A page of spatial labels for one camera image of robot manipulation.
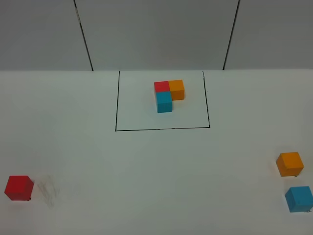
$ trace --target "black square outline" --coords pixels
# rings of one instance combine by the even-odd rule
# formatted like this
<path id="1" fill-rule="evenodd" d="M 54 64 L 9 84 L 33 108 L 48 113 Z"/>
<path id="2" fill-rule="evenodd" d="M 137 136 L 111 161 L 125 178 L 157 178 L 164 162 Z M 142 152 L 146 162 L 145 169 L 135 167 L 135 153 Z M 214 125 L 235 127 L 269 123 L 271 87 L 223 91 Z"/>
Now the black square outline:
<path id="1" fill-rule="evenodd" d="M 205 78 L 204 78 L 204 71 L 202 71 L 203 74 L 203 85 L 204 85 L 204 94 L 205 94 L 205 103 L 206 103 L 206 111 L 207 111 L 207 119 L 209 122 L 209 126 L 204 127 L 181 127 L 181 128 L 160 128 L 160 129 L 133 129 L 133 130 L 117 130 L 117 114 L 118 114 L 118 97 L 119 97 L 119 76 L 121 74 L 121 71 L 118 72 L 118 86 L 117 86 L 117 103 L 116 103 L 116 120 L 115 120 L 115 131 L 121 132 L 121 131 L 154 131 L 154 130 L 182 130 L 182 129 L 207 129 L 211 128 L 210 124 L 210 117 L 209 117 L 209 108 L 207 105 L 207 97 L 206 97 L 206 88 L 205 88 Z"/>

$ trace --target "black line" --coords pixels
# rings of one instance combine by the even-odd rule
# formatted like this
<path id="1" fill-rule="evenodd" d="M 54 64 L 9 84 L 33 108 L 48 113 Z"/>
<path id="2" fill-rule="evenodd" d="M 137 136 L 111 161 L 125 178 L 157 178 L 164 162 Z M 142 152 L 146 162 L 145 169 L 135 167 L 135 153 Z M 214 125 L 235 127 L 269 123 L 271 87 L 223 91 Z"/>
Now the black line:
<path id="1" fill-rule="evenodd" d="M 160 131 L 160 130 L 188 130 L 188 129 L 207 129 L 211 128 L 210 125 L 210 117 L 209 117 L 209 108 L 207 105 L 207 97 L 206 97 L 206 88 L 205 88 L 205 79 L 204 79 L 204 71 L 203 73 L 203 84 L 204 84 L 204 94 L 205 94 L 205 102 L 206 102 L 206 111 L 207 111 L 207 118 L 209 121 L 209 126 L 204 127 L 181 127 L 181 128 L 159 128 L 159 129 L 131 129 L 131 130 L 117 130 L 117 111 L 118 111 L 118 96 L 119 96 L 119 78 L 120 78 L 121 71 L 118 72 L 118 86 L 117 86 L 117 105 L 116 105 L 116 120 L 115 120 L 115 131 L 116 132 L 123 132 L 123 131 Z"/>
<path id="2" fill-rule="evenodd" d="M 227 47 L 227 52 L 226 52 L 226 57 L 225 57 L 225 61 L 224 61 L 223 70 L 225 70 L 225 65 L 226 65 L 227 58 L 228 58 L 228 52 L 229 52 L 230 43 L 231 43 L 231 39 L 233 37 L 233 32 L 234 32 L 234 28 L 235 28 L 235 24 L 236 24 L 236 20 L 237 20 L 237 14 L 238 14 L 239 5 L 240 5 L 240 0 L 238 0 L 238 4 L 237 4 L 236 14 L 235 14 L 235 18 L 234 18 L 233 28 L 231 29 L 231 33 L 230 33 L 230 38 L 229 38 L 229 42 L 228 42 L 228 47 Z"/>
<path id="3" fill-rule="evenodd" d="M 118 72 L 118 86 L 117 86 L 117 104 L 116 104 L 116 120 L 115 120 L 115 131 L 117 128 L 117 111 L 118 111 L 118 95 L 119 95 L 119 75 L 121 74 L 121 71 Z"/>
<path id="4" fill-rule="evenodd" d="M 203 73 L 203 83 L 204 83 L 204 93 L 205 93 L 205 103 L 206 103 L 206 111 L 207 111 L 207 119 L 209 121 L 209 127 L 211 127 L 210 125 L 210 117 L 209 117 L 209 107 L 207 105 L 207 98 L 206 98 L 206 88 L 205 88 L 205 79 L 204 79 L 204 71 L 202 71 Z"/>
<path id="5" fill-rule="evenodd" d="M 117 130 L 118 131 L 160 131 L 160 130 L 185 130 L 185 129 L 207 129 L 209 126 L 205 127 L 182 127 L 182 128 L 160 128 L 160 129 L 134 129 L 134 130 Z"/>
<path id="6" fill-rule="evenodd" d="M 82 31 L 82 35 L 83 35 L 83 39 L 84 39 L 84 43 L 85 43 L 85 47 L 86 47 L 86 51 L 87 51 L 87 55 L 88 55 L 88 59 L 89 59 L 89 63 L 90 63 L 90 66 L 91 66 L 91 71 L 93 71 L 93 66 L 92 66 L 92 62 L 91 62 L 91 58 L 90 58 L 90 54 L 89 54 L 89 50 L 88 50 L 88 47 L 87 47 L 87 42 L 86 42 L 86 39 L 85 39 L 85 35 L 84 35 L 84 31 L 83 31 L 83 27 L 82 27 L 82 23 L 80 21 L 80 17 L 78 15 L 78 9 L 77 9 L 77 5 L 76 5 L 76 2 L 75 0 L 74 1 L 74 5 L 75 5 L 75 11 L 77 13 L 77 17 L 79 18 L 79 26 L 80 26 L 80 30 Z"/>

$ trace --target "orange cube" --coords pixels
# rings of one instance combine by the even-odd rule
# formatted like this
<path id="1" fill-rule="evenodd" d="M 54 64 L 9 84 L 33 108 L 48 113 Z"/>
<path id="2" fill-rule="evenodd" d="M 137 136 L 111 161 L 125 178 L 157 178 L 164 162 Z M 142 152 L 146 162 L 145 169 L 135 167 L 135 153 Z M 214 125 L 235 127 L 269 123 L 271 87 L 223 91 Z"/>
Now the orange cube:
<path id="1" fill-rule="evenodd" d="M 185 97 L 185 88 L 182 80 L 169 81 L 172 100 L 180 100 Z"/>
<path id="2" fill-rule="evenodd" d="M 304 165 L 298 152 L 281 153 L 276 161 L 279 173 L 284 176 L 297 176 Z"/>

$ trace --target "wooden block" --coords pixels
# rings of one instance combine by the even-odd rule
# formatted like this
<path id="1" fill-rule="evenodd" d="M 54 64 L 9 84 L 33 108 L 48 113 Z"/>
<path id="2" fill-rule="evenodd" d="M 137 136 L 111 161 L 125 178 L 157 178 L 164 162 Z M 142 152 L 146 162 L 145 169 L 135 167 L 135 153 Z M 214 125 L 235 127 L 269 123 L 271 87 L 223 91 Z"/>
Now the wooden block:
<path id="1" fill-rule="evenodd" d="M 165 82 L 155 82 L 155 93 L 157 92 L 169 92 L 170 85 L 168 81 Z"/>
<path id="2" fill-rule="evenodd" d="M 276 164 L 282 177 L 297 176 L 304 168 L 298 152 L 281 153 L 276 161 Z"/>
<path id="3" fill-rule="evenodd" d="M 158 113 L 171 112 L 173 110 L 172 97 L 170 92 L 156 93 L 156 106 Z"/>
<path id="4" fill-rule="evenodd" d="M 11 175 L 4 193 L 12 201 L 29 201 L 34 183 L 26 175 Z"/>
<path id="5" fill-rule="evenodd" d="M 185 97 L 185 88 L 182 80 L 174 80 L 168 82 L 172 94 L 172 100 L 181 100 Z"/>
<path id="6" fill-rule="evenodd" d="M 290 212 L 308 212 L 313 207 L 313 196 L 309 186 L 291 187 L 285 197 Z"/>

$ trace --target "blue cube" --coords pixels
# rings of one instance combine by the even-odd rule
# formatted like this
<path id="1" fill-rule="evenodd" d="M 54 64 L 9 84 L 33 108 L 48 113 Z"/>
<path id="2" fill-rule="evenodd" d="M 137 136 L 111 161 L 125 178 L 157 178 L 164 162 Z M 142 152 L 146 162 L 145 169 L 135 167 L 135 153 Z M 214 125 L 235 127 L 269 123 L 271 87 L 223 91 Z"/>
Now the blue cube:
<path id="1" fill-rule="evenodd" d="M 171 112 L 173 110 L 173 102 L 171 92 L 157 92 L 156 106 L 158 113 Z"/>
<path id="2" fill-rule="evenodd" d="M 291 187 L 285 197 L 290 212 L 307 212 L 313 207 L 313 196 L 309 186 Z"/>

